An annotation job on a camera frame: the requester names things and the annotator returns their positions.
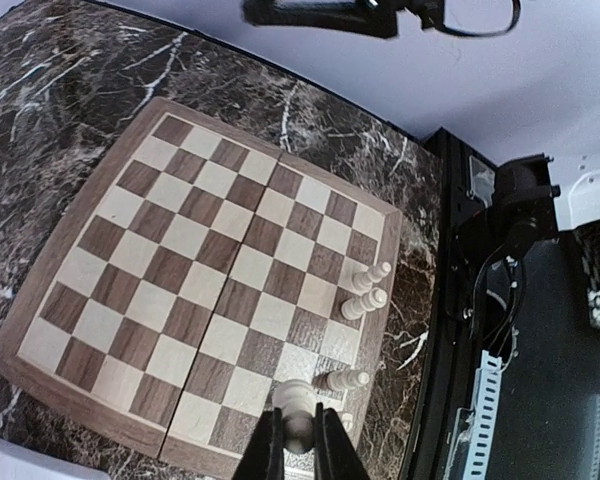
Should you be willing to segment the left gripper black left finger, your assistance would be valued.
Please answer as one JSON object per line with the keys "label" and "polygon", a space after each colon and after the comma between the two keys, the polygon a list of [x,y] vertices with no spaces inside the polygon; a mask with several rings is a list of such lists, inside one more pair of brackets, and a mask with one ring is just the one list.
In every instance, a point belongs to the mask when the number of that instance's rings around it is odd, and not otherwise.
{"label": "left gripper black left finger", "polygon": [[283,480],[284,431],[282,411],[274,408],[260,416],[233,480]]}

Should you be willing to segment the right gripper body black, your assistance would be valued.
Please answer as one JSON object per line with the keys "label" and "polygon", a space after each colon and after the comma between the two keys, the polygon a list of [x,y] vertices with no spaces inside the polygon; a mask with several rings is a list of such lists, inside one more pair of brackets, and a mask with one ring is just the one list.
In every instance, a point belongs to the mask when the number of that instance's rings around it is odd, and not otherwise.
{"label": "right gripper body black", "polygon": [[444,23],[444,1],[365,0],[361,4],[369,11],[373,24],[383,30],[396,30],[397,16],[403,11],[417,17],[422,29],[437,28]]}

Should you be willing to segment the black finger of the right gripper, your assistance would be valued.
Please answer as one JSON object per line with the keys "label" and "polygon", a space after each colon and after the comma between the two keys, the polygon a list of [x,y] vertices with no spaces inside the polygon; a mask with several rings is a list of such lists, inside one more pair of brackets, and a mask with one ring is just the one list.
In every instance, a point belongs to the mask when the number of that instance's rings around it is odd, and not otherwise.
{"label": "black finger of the right gripper", "polygon": [[398,33],[391,1],[243,1],[242,14],[254,26],[319,28],[376,38]]}

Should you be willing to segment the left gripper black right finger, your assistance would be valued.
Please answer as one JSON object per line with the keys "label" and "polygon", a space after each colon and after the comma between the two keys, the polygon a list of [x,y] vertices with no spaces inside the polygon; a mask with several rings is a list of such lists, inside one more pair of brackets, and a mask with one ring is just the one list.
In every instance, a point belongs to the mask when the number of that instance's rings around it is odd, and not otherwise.
{"label": "left gripper black right finger", "polygon": [[338,413],[316,405],[314,425],[314,478],[317,480],[369,480]]}

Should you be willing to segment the white chess pawn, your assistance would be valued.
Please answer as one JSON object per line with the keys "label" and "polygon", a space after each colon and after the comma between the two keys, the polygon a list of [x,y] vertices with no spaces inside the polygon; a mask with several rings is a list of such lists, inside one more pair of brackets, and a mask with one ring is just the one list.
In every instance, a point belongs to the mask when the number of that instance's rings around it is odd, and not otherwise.
{"label": "white chess pawn", "polygon": [[370,382],[370,375],[362,370],[340,370],[322,373],[314,379],[317,388],[344,392],[365,387]]}
{"label": "white chess pawn", "polygon": [[340,419],[342,422],[342,425],[345,429],[346,432],[350,432],[353,428],[353,424],[354,424],[354,417],[351,413],[348,412],[342,412],[340,415]]}

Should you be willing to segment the white chess piece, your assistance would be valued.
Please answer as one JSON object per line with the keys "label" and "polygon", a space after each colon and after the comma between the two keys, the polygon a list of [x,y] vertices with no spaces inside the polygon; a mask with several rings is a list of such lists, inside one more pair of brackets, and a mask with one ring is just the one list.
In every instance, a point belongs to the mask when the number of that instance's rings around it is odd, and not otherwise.
{"label": "white chess piece", "polygon": [[315,391],[304,380],[287,380],[274,390],[272,406],[281,410],[285,448],[289,452],[301,455],[313,448],[316,404]]}
{"label": "white chess piece", "polygon": [[366,271],[357,272],[352,277],[352,285],[356,291],[367,292],[375,284],[381,282],[392,271],[389,262],[381,262],[369,267]]}
{"label": "white chess piece", "polygon": [[346,320],[353,321],[368,312],[383,308],[387,302],[387,292],[375,287],[359,297],[346,300],[341,305],[341,314]]}

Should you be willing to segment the wooden chess board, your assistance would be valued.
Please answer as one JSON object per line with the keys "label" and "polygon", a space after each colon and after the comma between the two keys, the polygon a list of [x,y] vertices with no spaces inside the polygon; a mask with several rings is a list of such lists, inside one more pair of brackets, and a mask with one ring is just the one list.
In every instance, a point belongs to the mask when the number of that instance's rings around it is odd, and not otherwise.
{"label": "wooden chess board", "polygon": [[236,128],[156,98],[29,272],[0,374],[129,448],[232,476],[273,389],[371,375],[388,312],[346,320],[393,266],[401,212]]}

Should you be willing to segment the white plastic divided tray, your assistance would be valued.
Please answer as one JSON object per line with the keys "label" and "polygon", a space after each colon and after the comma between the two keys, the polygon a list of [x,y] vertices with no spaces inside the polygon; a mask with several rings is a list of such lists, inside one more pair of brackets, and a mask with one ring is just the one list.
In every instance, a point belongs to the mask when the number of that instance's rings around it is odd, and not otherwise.
{"label": "white plastic divided tray", "polygon": [[0,480],[110,480],[104,471],[41,454],[0,439]]}

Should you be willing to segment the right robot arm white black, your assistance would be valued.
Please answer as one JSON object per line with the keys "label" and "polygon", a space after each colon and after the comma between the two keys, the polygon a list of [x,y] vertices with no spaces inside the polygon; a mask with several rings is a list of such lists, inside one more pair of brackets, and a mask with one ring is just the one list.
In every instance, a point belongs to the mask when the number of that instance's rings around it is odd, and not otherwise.
{"label": "right robot arm white black", "polygon": [[[407,10],[424,30],[458,38],[482,33],[451,28],[441,1],[245,1],[244,20],[254,26],[311,27],[390,39],[397,15]],[[543,154],[511,160],[495,174],[491,204],[463,222],[454,245],[470,264],[522,259],[535,242],[600,221],[600,156],[569,166]]]}

